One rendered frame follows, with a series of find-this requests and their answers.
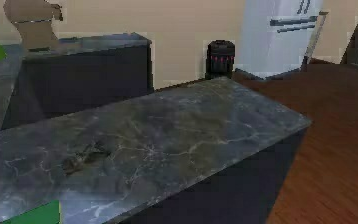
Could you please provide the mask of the dark marble kitchen island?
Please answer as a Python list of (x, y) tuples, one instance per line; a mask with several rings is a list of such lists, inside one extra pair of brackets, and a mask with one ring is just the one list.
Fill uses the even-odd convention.
[(0, 224), (265, 224), (309, 127), (228, 78), (0, 132)]

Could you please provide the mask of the dark marble kitchen counter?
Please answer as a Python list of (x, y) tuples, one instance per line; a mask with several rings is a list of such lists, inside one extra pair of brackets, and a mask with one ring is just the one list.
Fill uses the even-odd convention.
[(0, 131), (153, 92), (151, 44), (123, 33), (62, 38), (59, 52), (5, 45)]

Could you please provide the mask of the black bin with red marks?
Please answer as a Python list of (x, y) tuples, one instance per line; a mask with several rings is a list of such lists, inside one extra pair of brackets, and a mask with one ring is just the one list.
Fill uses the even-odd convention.
[(214, 40), (207, 46), (206, 79), (232, 77), (235, 45), (227, 40)]

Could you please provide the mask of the white fridge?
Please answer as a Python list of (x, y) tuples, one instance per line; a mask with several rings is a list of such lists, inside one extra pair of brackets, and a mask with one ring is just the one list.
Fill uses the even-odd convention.
[(286, 33), (278, 29), (317, 25), (270, 26), (271, 19), (319, 16), (324, 0), (245, 0), (235, 69), (267, 79), (301, 68), (315, 28)]

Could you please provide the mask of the green flat object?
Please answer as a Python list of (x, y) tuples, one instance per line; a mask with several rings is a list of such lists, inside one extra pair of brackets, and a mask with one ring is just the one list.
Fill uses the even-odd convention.
[(61, 224), (61, 206), (58, 200), (26, 211), (0, 224)]

